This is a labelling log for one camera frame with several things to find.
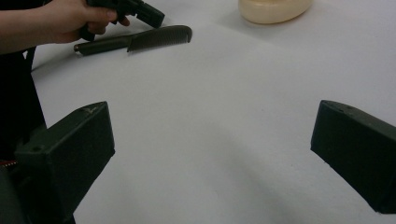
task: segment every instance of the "finger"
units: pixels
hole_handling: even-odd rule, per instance
[[[117,12],[105,7],[86,7],[86,21],[115,21]]]
[[[106,27],[104,28],[96,28],[96,29],[90,29],[88,28],[88,31],[92,34],[95,35],[103,35],[106,32]]]
[[[108,26],[108,21],[89,21],[88,22],[88,29],[103,29]]]
[[[54,43],[63,44],[63,43],[70,43],[76,40],[79,40],[79,32],[70,32],[66,34],[57,34],[54,36]]]

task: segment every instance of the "comb teeth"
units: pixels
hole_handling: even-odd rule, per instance
[[[128,52],[131,50],[151,49],[161,46],[189,43],[192,30],[188,26],[168,26],[134,35]]]

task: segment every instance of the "black tool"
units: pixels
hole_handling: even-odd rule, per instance
[[[76,224],[73,213],[114,153],[107,102],[35,130],[0,166],[0,223]]]
[[[396,127],[350,105],[322,101],[311,149],[376,212],[396,214]]]
[[[118,21],[125,18],[126,15],[136,15],[136,17],[146,24],[159,28],[163,23],[165,15],[155,7],[144,3],[141,0],[87,0],[87,4],[91,7],[107,7],[117,10]],[[85,25],[80,30],[83,39],[93,41],[95,35],[88,31]]]
[[[129,52],[132,50],[189,43],[191,41],[191,37],[192,30],[190,27],[176,25],[153,29],[135,35],[123,35],[89,43],[77,44],[74,46],[74,50],[82,55],[122,48],[128,48]]]

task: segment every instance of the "black handle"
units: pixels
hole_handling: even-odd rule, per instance
[[[88,41],[93,41],[95,39],[95,35],[88,31],[88,25],[87,24],[85,24],[79,30],[79,35],[81,36],[81,38],[83,38],[85,40],[88,40]]]
[[[82,55],[95,54],[113,49],[122,49],[129,47],[131,37],[127,35],[117,36],[109,39],[98,40],[74,46],[75,52]]]

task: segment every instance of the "beige container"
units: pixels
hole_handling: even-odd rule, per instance
[[[313,0],[238,0],[239,11],[248,21],[277,23],[293,19],[305,12]]]

